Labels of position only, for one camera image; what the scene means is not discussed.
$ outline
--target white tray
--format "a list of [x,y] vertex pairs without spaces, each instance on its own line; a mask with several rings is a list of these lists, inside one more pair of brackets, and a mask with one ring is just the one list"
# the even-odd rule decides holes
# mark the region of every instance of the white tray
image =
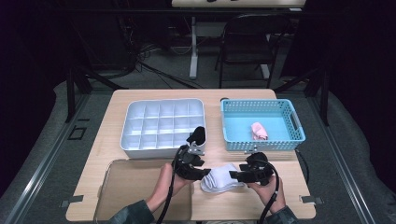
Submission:
[[120,146],[133,159],[173,158],[199,126],[205,127],[199,99],[135,101],[128,106]]

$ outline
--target wooden tabletop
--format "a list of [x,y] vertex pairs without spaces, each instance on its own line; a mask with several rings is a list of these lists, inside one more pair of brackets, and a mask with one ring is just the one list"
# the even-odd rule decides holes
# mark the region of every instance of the wooden tabletop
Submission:
[[[80,203],[71,203],[66,213],[70,221],[90,221],[98,203],[98,191],[103,184],[108,165],[118,159],[128,159],[120,147],[120,137],[129,104],[138,100],[198,98],[204,103],[206,142],[205,164],[201,168],[214,168],[227,163],[236,167],[248,156],[231,153],[225,148],[221,130],[220,99],[275,99],[272,90],[125,90],[115,91],[109,102],[102,124],[93,143],[91,153],[74,193],[83,195]],[[284,182],[288,206],[297,218],[313,218],[312,204],[302,203],[300,196],[310,195],[303,172],[294,151],[265,152]],[[201,190],[201,181],[192,188],[191,220],[250,220],[258,219],[263,204],[252,189],[240,188],[223,193]]]
[[173,7],[304,7],[305,0],[173,0]]

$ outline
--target gray carpet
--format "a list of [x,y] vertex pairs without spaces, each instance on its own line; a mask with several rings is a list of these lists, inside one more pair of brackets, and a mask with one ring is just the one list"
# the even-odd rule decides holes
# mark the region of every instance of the gray carpet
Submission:
[[[280,64],[276,67],[275,77],[281,70],[281,62],[287,53],[288,42],[281,51],[279,57]],[[154,50],[150,53],[144,63],[147,63],[161,71],[177,77],[184,78],[184,81],[191,85],[202,88],[213,88],[218,86],[218,73],[214,71],[217,49],[212,47],[200,47],[200,59],[198,67],[198,78],[191,82],[188,79],[190,71],[190,54],[176,54],[173,51]],[[166,77],[160,78],[157,74],[140,67],[132,74],[125,77],[111,79],[121,86],[130,89],[179,89],[185,86],[176,83]],[[251,76],[260,75],[260,70],[254,71],[251,67],[239,67],[239,69],[227,70],[227,76],[236,77],[251,69]],[[282,80],[275,78],[272,88],[281,85]],[[86,128],[86,132],[80,140],[67,140],[71,133],[62,134],[67,108],[65,101],[65,85],[61,84],[56,88],[58,100],[40,138],[37,140],[32,153],[26,160],[19,175],[15,178],[8,191],[0,200],[1,216],[0,221],[5,222],[14,208],[14,205],[21,197],[23,190],[35,173],[35,169],[40,165],[41,160],[55,146],[55,142],[60,137],[64,138],[59,146],[60,153],[56,157],[55,163],[51,166],[49,174],[45,178],[44,184],[35,196],[33,202],[29,204],[26,213],[21,220],[23,223],[68,223],[65,219],[66,208],[60,207],[63,200],[67,200],[73,195],[79,176],[82,172],[85,160],[91,150],[94,137],[100,126],[107,104],[111,97],[111,91],[103,84],[92,80],[94,91],[87,98],[78,95],[78,99],[86,99],[84,105],[80,107],[80,112],[75,117],[71,126]],[[262,82],[248,82],[247,85],[241,83],[227,83],[226,87],[251,88],[252,86],[262,87]],[[335,166],[333,148],[329,144],[328,136],[323,131],[320,120],[317,119],[317,109],[312,106],[316,99],[307,99],[301,90],[304,84],[299,84],[291,91],[280,93],[278,98],[290,99],[297,110],[297,114],[304,127],[306,141],[299,146],[299,150],[309,167],[308,187],[312,195],[321,197],[324,204],[316,206],[317,215],[310,220],[301,220],[301,223],[362,223],[354,202],[351,200],[346,182],[342,178],[339,170]],[[361,194],[367,203],[376,223],[392,223],[395,218],[396,203],[394,195],[375,177],[375,172],[369,162],[369,148],[361,130],[344,109],[342,104],[334,97],[330,96],[329,101],[329,122],[330,129],[342,155],[344,156],[350,172],[353,174]],[[306,174],[303,162],[302,169]]]

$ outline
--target dark background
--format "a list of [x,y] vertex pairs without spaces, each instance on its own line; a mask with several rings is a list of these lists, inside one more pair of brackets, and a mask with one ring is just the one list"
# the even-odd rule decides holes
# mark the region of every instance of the dark background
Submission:
[[[308,0],[306,10],[340,12],[350,2]],[[45,2],[47,7],[77,3]],[[107,0],[94,3],[101,7],[115,6],[114,2]],[[169,3],[166,4],[158,7],[168,7]],[[392,181],[396,176],[396,152],[392,144],[396,134],[396,111],[392,106],[396,102],[396,20],[392,13],[396,6],[391,0],[366,4],[366,1],[361,1],[361,5],[369,6],[368,10],[354,23],[350,38],[328,71],[331,75],[330,89],[363,130],[370,144],[371,161],[377,175],[396,192],[396,184]],[[65,81],[71,64],[120,71],[134,68],[130,58],[131,46],[125,42],[125,33],[120,29],[117,17],[112,21],[104,20],[106,22],[86,16],[73,20],[84,22],[73,26],[64,17],[52,15],[49,18],[35,1],[1,3],[1,194],[40,135],[55,102],[53,88]],[[147,21],[160,28],[168,22]],[[317,67],[332,40],[342,35],[339,33],[342,24],[343,21],[333,19],[300,20],[282,76],[298,77]],[[149,27],[142,21],[138,25],[143,30]],[[79,35],[84,35],[88,43],[80,42]],[[166,47],[164,39],[154,41]]]

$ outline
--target person's hand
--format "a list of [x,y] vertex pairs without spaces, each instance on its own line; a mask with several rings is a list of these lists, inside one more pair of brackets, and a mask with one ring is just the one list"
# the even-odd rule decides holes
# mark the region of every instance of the person's hand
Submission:
[[[275,192],[275,187],[276,187],[276,177],[272,175],[269,178],[269,183],[265,186],[256,184],[256,183],[247,183],[247,185],[254,189],[256,193],[260,196],[260,199],[264,203],[264,205],[267,205],[268,202],[270,201],[272,195]],[[276,196],[276,201],[272,204],[270,208],[270,212],[273,214],[280,209],[284,208],[286,206],[286,200],[285,200],[285,194],[283,192],[283,182],[282,179],[279,178],[279,190],[278,194]]]
[[[168,195],[169,186],[172,182],[172,173],[173,168],[170,163],[166,163],[161,168],[160,176],[158,177],[154,191],[152,191],[151,196],[146,199],[146,203],[151,213],[155,212],[161,206],[161,204],[165,202]],[[184,186],[189,185],[192,182],[194,182],[194,180],[186,180],[178,175],[175,175],[172,196],[175,196]]]

